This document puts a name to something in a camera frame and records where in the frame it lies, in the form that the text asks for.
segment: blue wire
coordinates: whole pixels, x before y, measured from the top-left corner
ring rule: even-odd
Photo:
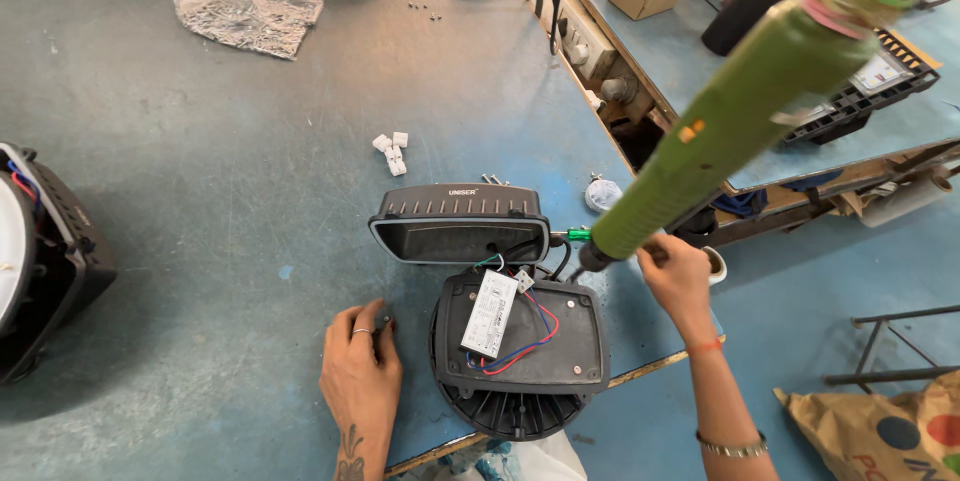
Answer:
[[[536,305],[536,308],[539,310],[540,318],[543,320],[543,325],[546,326],[546,334],[549,335],[549,334],[550,334],[550,325],[546,322],[546,315],[544,314],[544,307],[540,306],[540,303],[537,302],[537,297],[534,295],[534,289],[533,289],[533,288],[531,288],[531,289],[529,289],[529,290],[527,290],[527,291],[530,292],[530,298],[534,301],[534,305]],[[552,340],[552,339],[547,339],[547,340],[541,340],[541,341],[539,341],[539,342],[533,342],[533,343],[527,344],[527,345],[523,346],[522,348],[517,349],[516,351],[510,353],[510,355],[507,355],[507,356],[504,357],[503,359],[501,359],[501,360],[499,360],[499,361],[496,361],[496,362],[494,362],[494,363],[491,363],[491,364],[484,365],[484,366],[477,366],[476,364],[474,364],[474,361],[471,360],[471,352],[466,352],[466,365],[467,365],[468,367],[470,367],[471,369],[475,369],[475,370],[477,370],[477,371],[488,371],[488,370],[492,369],[493,367],[496,367],[497,365],[499,365],[499,364],[501,364],[501,363],[503,363],[503,362],[505,362],[505,361],[509,361],[511,357],[517,355],[518,353],[521,353],[521,352],[527,350],[528,348],[545,345],[545,344],[547,344],[548,342],[550,342],[551,340]]]
[[[23,171],[20,171],[20,168],[18,168],[17,165],[14,164],[13,160],[6,161],[6,168],[9,168],[11,172],[16,172],[16,174],[20,178],[22,178],[23,181],[27,181],[27,184],[30,185],[31,189],[33,189],[33,193],[36,194],[36,201],[33,203],[33,211],[34,212],[40,211],[41,210],[41,188],[38,187],[37,183],[32,181],[30,177],[24,175]]]

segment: green wire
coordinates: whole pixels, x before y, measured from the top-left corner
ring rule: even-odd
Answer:
[[[478,262],[478,263],[476,263],[476,264],[473,264],[473,266],[474,266],[474,267],[482,266],[482,265],[486,264],[487,262],[496,259],[499,254],[500,254],[499,252],[498,252],[497,254],[493,254],[492,256],[486,258],[486,260],[484,260],[484,261],[482,261],[482,262]]]

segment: workbench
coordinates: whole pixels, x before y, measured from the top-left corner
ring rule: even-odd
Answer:
[[[380,296],[405,368],[390,471],[481,439],[426,346],[460,267],[396,262],[368,217],[391,189],[486,173],[539,192],[553,230],[579,228],[592,172],[632,177],[524,0],[411,1],[442,20],[325,0],[289,62],[192,34],[172,0],[0,0],[17,15],[0,26],[0,139],[39,151],[119,270],[0,389],[5,481],[329,478],[325,329]],[[410,134],[399,177],[371,145],[393,131]],[[581,283],[603,304],[612,384],[686,356],[636,264]]]
[[[700,40],[714,20],[720,0],[679,0],[672,9],[638,21],[607,0],[580,1],[669,123],[679,119],[679,114],[725,61]],[[753,158],[726,180],[723,191],[736,195],[772,188],[774,192],[768,193],[770,203],[759,217],[765,219],[788,210],[794,210],[796,216],[768,219],[768,223],[758,227],[733,215],[718,213],[721,232],[731,226],[743,230],[742,234],[719,233],[724,240],[719,244],[740,239],[741,235],[793,227],[816,215],[814,207],[801,209],[809,203],[806,196],[781,189],[783,183],[847,169],[842,178],[821,187],[821,195],[826,198],[896,179],[906,171],[900,171],[904,163],[910,167],[929,166],[930,155],[936,160],[955,153],[960,141],[960,108],[953,106],[960,103],[956,94],[960,82],[957,29],[960,2],[956,1],[928,11],[909,12],[897,21],[894,30],[943,63],[938,69],[941,81],[902,102],[874,111],[864,128],[833,142],[798,142],[789,146],[780,143]],[[923,160],[907,162],[918,156]]]

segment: green tool handle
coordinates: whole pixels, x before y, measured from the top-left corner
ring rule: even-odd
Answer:
[[[733,50],[678,124],[665,134],[630,187],[594,224],[581,267],[601,271],[773,146],[879,49],[784,0]]]

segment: black cylinder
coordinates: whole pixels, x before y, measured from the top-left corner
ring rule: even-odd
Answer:
[[[726,56],[771,7],[782,0],[726,0],[720,13],[700,36],[718,56]]]

